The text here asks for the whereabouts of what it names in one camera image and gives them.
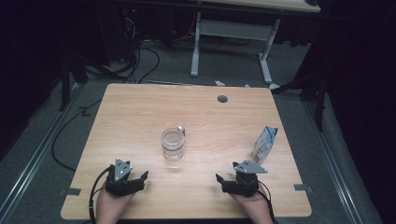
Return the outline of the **person's left hand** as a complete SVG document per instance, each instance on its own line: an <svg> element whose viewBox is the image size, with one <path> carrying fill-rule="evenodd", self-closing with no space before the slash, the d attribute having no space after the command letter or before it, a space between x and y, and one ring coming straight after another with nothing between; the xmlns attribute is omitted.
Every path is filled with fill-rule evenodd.
<svg viewBox="0 0 396 224"><path fill-rule="evenodd" d="M134 194L117 197L102 189L96 202L96 224L117 224Z"/></svg>

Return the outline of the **person's right hand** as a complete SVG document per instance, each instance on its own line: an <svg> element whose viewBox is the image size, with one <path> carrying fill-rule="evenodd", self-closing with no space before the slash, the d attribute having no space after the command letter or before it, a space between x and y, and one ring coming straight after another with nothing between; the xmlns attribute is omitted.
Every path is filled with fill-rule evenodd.
<svg viewBox="0 0 396 224"><path fill-rule="evenodd" d="M265 196L263 188L259 188L251 197L231 194L231 197L244 208L253 224L274 224L268 202L264 199Z"/></svg>

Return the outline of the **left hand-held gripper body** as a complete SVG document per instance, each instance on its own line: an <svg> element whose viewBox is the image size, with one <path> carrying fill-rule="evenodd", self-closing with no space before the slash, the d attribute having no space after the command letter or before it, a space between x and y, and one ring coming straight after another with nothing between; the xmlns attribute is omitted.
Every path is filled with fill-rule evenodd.
<svg viewBox="0 0 396 224"><path fill-rule="evenodd" d="M135 187L133 180L129 180L129 175L133 166L127 165L119 158L115 159L115 164L110 166L109 174L106 178L106 191L114 196L121 197L136 193L144 188Z"/></svg>

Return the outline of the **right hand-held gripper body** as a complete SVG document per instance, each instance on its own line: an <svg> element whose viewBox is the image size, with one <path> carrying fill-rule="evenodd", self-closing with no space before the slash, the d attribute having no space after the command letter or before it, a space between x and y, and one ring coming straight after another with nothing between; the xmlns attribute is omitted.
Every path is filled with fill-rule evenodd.
<svg viewBox="0 0 396 224"><path fill-rule="evenodd" d="M239 166L235 170L234 183L231 186L221 186L221 189L225 193L251 197L259 189L257 174L266 174L267 170L248 160L238 163Z"/></svg>

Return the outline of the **black stand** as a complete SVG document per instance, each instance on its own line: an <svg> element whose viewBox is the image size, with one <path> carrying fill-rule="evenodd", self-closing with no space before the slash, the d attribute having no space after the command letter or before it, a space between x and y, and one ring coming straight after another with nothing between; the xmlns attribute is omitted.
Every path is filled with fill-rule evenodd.
<svg viewBox="0 0 396 224"><path fill-rule="evenodd" d="M65 111L70 100L70 77L77 84L85 84L88 76L85 72L84 58L78 54L68 54L62 60L62 103L60 110Z"/></svg>
<svg viewBox="0 0 396 224"><path fill-rule="evenodd" d="M297 78L290 83L272 90L272 94L280 94L289 89L302 88L300 98L302 101L316 101L314 121L320 131L323 131L322 118L325 109L325 93L327 78L324 75L314 74L307 77Z"/></svg>

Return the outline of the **white and blue packet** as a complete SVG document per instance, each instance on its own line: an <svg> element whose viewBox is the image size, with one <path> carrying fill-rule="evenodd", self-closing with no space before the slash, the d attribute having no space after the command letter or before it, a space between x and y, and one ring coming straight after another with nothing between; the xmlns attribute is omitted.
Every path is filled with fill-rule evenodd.
<svg viewBox="0 0 396 224"><path fill-rule="evenodd" d="M267 158L276 140L277 132L278 128L269 126L266 126L262 130L261 134L254 143L253 148L253 161L256 164L262 165Z"/></svg>

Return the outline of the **desk with white legs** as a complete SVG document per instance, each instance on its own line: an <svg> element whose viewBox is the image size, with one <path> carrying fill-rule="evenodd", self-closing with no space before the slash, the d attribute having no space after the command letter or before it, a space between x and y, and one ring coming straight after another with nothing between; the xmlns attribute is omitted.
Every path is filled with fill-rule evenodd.
<svg viewBox="0 0 396 224"><path fill-rule="evenodd" d="M272 12L297 12L317 14L321 11L316 0L195 0L199 7L208 4L220 4L229 7L251 7L252 9L267 9ZM191 59L191 76L199 74L200 39L202 35L230 37L245 40L264 41L263 51L258 54L264 82L270 90L279 90L280 86L272 80L267 58L274 43L281 22L275 17L270 24L252 24L241 21L226 21L223 19L203 19L201 13L195 14L194 49Z"/></svg>

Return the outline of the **clear jar with hinged lid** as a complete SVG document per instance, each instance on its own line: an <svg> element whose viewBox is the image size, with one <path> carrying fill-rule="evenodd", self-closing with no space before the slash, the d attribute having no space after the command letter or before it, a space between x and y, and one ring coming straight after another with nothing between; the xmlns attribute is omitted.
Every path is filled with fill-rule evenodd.
<svg viewBox="0 0 396 224"><path fill-rule="evenodd" d="M185 144L185 129L182 126L168 128L163 131L161 137L163 156L168 161L178 161L183 155Z"/></svg>

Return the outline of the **black computer with red light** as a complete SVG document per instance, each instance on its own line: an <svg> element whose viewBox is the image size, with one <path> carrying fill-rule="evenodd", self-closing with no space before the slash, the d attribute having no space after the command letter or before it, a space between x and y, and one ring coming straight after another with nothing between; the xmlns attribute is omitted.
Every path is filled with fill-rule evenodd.
<svg viewBox="0 0 396 224"><path fill-rule="evenodd" d="M120 21L126 45L124 58L131 62L141 39L142 15L136 6L121 6Z"/></svg>

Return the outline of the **metal floor rail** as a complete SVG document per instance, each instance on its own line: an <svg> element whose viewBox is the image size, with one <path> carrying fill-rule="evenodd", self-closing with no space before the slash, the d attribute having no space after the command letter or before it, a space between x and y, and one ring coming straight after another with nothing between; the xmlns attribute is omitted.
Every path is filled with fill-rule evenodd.
<svg viewBox="0 0 396 224"><path fill-rule="evenodd" d="M81 95L85 85L74 84L70 99L64 109L62 89L56 87L49 99L34 113L30 123L17 139L15 145L0 162L0 224L12 217L25 191L50 152L50 145L61 129L73 103Z"/></svg>
<svg viewBox="0 0 396 224"><path fill-rule="evenodd" d="M362 224L361 215L352 199L347 183L332 154L330 145L325 138L324 132L317 125L315 119L315 112L312 105L310 103L303 102L303 107L309 117L310 123L313 125L316 136L320 142L326 166L328 167L332 182L334 184L338 198L344 207L349 223Z"/></svg>

